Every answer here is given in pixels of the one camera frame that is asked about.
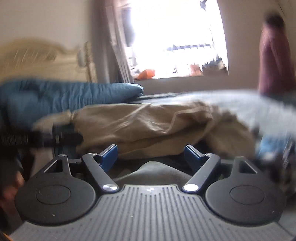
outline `person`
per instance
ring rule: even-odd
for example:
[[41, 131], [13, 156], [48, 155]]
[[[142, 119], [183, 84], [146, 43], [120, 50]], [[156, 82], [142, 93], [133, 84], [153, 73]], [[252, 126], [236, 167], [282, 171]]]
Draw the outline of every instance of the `person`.
[[261, 95], [283, 101], [294, 90], [295, 71], [285, 22], [279, 13], [272, 12], [267, 14], [262, 27], [258, 91]]

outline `metal screw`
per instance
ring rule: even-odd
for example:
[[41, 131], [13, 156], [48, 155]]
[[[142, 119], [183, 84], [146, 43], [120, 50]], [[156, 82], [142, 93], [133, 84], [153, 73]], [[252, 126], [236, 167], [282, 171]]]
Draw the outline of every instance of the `metal screw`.
[[115, 184], [105, 184], [104, 186], [102, 186], [102, 189], [106, 192], [114, 192], [118, 189], [118, 186], [116, 186]]
[[183, 189], [187, 192], [196, 192], [199, 189], [199, 186], [196, 184], [186, 184]]

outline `beige blanket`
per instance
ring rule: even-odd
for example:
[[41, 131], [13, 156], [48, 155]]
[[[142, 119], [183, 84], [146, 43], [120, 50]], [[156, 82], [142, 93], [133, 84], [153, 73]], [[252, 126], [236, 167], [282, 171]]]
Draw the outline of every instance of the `beige blanket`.
[[71, 121], [84, 137], [80, 152], [116, 144], [121, 158], [150, 158], [180, 154], [202, 139], [219, 155], [252, 157], [255, 152], [255, 140], [236, 116], [203, 102], [87, 106], [43, 118], [36, 128]]

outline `blue blanket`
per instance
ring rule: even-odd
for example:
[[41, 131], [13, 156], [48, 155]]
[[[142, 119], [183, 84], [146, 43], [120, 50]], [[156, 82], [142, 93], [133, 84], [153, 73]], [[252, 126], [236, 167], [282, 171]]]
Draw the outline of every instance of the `blue blanket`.
[[17, 79], [0, 86], [0, 127], [5, 124], [12, 129], [28, 130], [49, 114], [74, 111], [86, 105], [125, 103], [142, 95], [143, 88], [137, 84]]

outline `orange object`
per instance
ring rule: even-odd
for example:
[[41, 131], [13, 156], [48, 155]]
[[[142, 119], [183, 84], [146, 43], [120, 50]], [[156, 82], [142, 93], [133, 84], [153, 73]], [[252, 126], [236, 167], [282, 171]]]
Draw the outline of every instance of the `orange object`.
[[153, 76], [155, 76], [155, 70], [154, 69], [145, 69], [142, 71], [138, 77], [137, 80], [145, 80], [145, 79], [151, 79]]
[[7, 240], [7, 241], [13, 241], [9, 236], [7, 236], [5, 233], [2, 233], [1, 231], [0, 231], [0, 238]]

